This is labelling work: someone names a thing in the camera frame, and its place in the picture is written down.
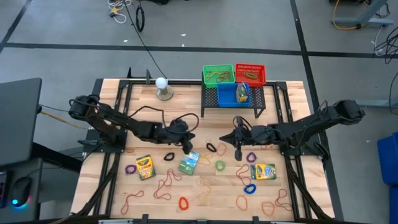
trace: blue basket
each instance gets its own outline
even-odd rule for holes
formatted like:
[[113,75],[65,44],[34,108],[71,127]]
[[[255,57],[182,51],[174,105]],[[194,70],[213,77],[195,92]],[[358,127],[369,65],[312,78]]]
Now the blue basket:
[[390,224],[398,224],[398,187],[390,189]]
[[236,89],[238,87],[238,83],[230,83],[230,84],[218,84],[217,85],[217,99],[218,105],[220,107],[228,107],[228,108],[236,108],[236,107],[247,107],[251,103],[250,99],[250,88],[249,85],[244,83],[244,86],[248,90],[248,100],[244,103],[238,103],[236,101]]
[[377,149],[379,151],[381,174],[385,184],[398,184],[398,133],[378,140]]

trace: red basket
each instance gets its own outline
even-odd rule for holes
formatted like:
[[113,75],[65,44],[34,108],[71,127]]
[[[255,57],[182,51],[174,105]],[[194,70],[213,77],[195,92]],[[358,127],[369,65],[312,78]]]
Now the red basket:
[[[246,76],[247,73],[255,74],[257,78],[248,78]],[[249,86],[261,87],[266,84],[266,66],[237,63],[235,66],[235,77],[237,83],[247,83]]]

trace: white light bulb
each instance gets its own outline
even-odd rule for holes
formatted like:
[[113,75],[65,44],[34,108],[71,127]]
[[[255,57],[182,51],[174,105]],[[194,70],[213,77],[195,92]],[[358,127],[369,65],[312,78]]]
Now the white light bulb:
[[157,88],[164,89],[167,86],[167,79],[161,77],[157,78],[155,84]]

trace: concrete floor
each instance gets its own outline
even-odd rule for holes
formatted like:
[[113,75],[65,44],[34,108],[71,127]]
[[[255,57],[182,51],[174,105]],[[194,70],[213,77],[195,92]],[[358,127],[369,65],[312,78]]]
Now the concrete floor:
[[[25,0],[0,0],[0,39],[24,4]],[[299,0],[296,4],[308,51],[372,53],[371,41],[378,27],[349,32],[336,30],[330,24],[333,5],[327,0]],[[289,0],[171,0],[165,6],[145,1],[142,6],[146,14],[142,38],[148,46],[243,49],[235,50],[236,53],[152,52],[169,78],[200,78],[201,67],[209,64],[263,63],[269,80],[304,81],[311,102]],[[342,4],[338,15],[355,15],[363,9],[363,5]],[[129,22],[117,24],[106,15],[107,10],[106,1],[33,0],[7,41],[19,45],[2,44],[5,48],[0,50],[0,82],[40,77],[43,79],[40,103],[68,109],[68,100],[90,93],[96,78],[125,77],[128,67],[132,67],[133,76],[143,76],[148,68],[153,77],[159,77],[145,51],[76,49],[76,45],[141,46]],[[390,11],[390,18],[398,24],[396,1],[390,2]],[[379,41],[395,27],[383,29]],[[21,44],[40,45],[27,48]],[[61,49],[65,48],[63,45],[74,45],[74,49]],[[254,54],[250,49],[283,53]],[[309,59],[321,102],[387,99],[389,84],[397,72],[395,60],[384,65],[379,58]],[[62,112],[52,112],[72,120]],[[366,109],[366,112],[359,124],[335,126],[326,133],[344,219],[385,224],[389,223],[389,191],[381,180],[376,143],[396,131],[398,119],[388,110]],[[85,131],[45,116],[37,117],[34,140],[49,148],[64,151],[78,147],[76,140],[84,137]],[[56,177],[66,177],[62,194],[52,187]],[[40,201],[46,202],[54,194],[57,198],[43,203],[42,218],[62,217],[69,212],[77,177],[65,170],[43,171]]]

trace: wooden table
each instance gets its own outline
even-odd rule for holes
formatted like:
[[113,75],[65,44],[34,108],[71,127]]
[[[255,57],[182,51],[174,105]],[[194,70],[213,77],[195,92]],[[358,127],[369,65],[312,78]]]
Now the wooden table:
[[[114,105],[118,83],[118,79],[103,80],[100,92],[102,103],[107,103],[111,106]],[[287,82],[287,87],[294,120],[308,116],[310,109],[303,82]],[[133,85],[128,114],[133,113],[144,105],[164,109],[166,123],[185,113],[200,114],[200,85],[172,85],[172,88],[174,89],[173,98],[169,101],[160,101],[155,95],[157,91],[155,85]],[[252,110],[207,109],[205,117],[200,119],[199,127],[194,130],[196,137],[192,139],[193,151],[200,154],[209,153],[205,148],[206,142],[211,141],[217,146],[220,143],[218,138],[233,130],[232,119],[238,114],[246,118],[252,125],[277,123],[273,90],[265,86],[264,94],[267,109],[265,109],[262,116],[258,119],[254,119]],[[284,108],[284,99],[282,96],[280,100]],[[135,115],[135,119],[161,121],[161,114],[156,111],[143,110]],[[190,127],[194,127],[196,123],[194,117],[188,116],[184,120]],[[284,208],[276,207],[272,216],[265,215],[261,208],[262,202],[275,202],[279,189],[286,189],[288,191],[288,196],[281,199],[280,202],[291,203],[285,161],[280,155],[278,146],[268,146],[266,149],[261,149],[260,146],[243,146],[244,158],[249,152],[255,152],[258,157],[256,163],[275,164],[277,169],[276,180],[253,181],[257,185],[257,190],[252,195],[247,195],[243,192],[244,186],[236,177],[236,171],[243,164],[247,164],[247,162],[245,160],[241,162],[236,161],[234,159],[233,146],[228,144],[227,147],[225,155],[219,156],[213,154],[213,157],[210,159],[211,165],[209,166],[206,165],[206,160],[200,159],[200,162],[204,164],[198,164],[194,174],[187,175],[177,170],[183,156],[180,147],[142,142],[132,132],[128,132],[126,151],[122,154],[119,164],[111,218],[141,218],[142,214],[149,214],[150,219],[252,220],[253,216],[258,216],[260,220],[294,220],[293,213]],[[167,162],[163,160],[163,157],[168,152],[175,153],[173,161]],[[141,181],[136,173],[125,175],[124,168],[127,165],[135,164],[136,158],[147,154],[150,154],[154,161],[155,177]],[[72,212],[79,211],[96,190],[103,158],[104,154],[102,153],[92,153],[84,162],[73,200]],[[215,170],[215,161],[217,160],[225,161],[226,169],[223,172]],[[302,156],[302,164],[308,191],[323,211],[329,216],[334,217],[321,160],[316,156]],[[173,181],[170,187],[164,187],[159,191],[159,195],[169,193],[172,196],[171,200],[155,199],[153,194],[157,190],[158,181],[160,179],[165,180],[169,168],[174,169],[176,174],[181,175],[182,180]],[[206,186],[197,184],[199,178],[211,185],[211,192],[208,197],[197,197],[203,192],[208,192]],[[141,198],[131,197],[129,199],[129,210],[127,214],[122,215],[121,208],[125,204],[126,196],[128,194],[136,194],[140,190],[145,192],[144,196]],[[304,217],[302,197],[297,188],[296,192],[300,216]],[[104,191],[100,214],[104,213],[107,194],[108,189]],[[238,195],[246,196],[248,201],[248,209],[246,211],[242,211],[236,206]],[[188,199],[188,210],[177,211],[180,197]],[[244,200],[241,198],[238,200],[238,203],[241,207],[244,207]],[[264,207],[264,210],[270,213],[272,208],[270,205],[268,206]]]

